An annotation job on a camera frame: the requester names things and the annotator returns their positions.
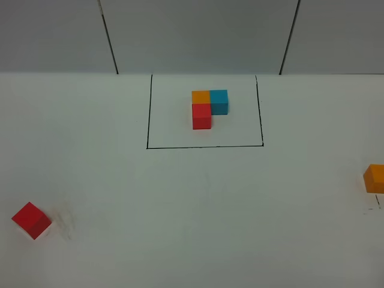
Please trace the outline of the orange template block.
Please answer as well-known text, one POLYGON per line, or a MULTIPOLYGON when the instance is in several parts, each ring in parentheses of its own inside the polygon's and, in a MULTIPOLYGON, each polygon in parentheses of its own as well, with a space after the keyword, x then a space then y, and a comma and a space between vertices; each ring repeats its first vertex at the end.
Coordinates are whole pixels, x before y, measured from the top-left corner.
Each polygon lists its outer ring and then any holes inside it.
POLYGON ((192 92, 193 104, 210 104, 210 91, 193 91, 192 92))

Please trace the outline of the blue template block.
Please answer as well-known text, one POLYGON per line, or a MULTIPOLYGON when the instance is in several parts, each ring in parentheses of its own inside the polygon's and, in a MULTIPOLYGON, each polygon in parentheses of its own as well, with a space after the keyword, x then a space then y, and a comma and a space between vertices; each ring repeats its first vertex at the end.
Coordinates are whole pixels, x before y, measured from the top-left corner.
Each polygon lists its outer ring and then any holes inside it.
POLYGON ((229 111, 229 99, 227 90, 210 90, 212 115, 227 115, 229 111))

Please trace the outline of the red template block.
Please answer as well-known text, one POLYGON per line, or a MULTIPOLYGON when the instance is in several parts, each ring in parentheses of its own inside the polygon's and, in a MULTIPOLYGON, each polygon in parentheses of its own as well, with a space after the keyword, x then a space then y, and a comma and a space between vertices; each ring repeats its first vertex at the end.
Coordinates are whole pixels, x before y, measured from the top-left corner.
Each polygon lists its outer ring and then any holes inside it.
POLYGON ((192 104, 192 121, 194 130, 211 129, 211 105, 209 103, 192 104))

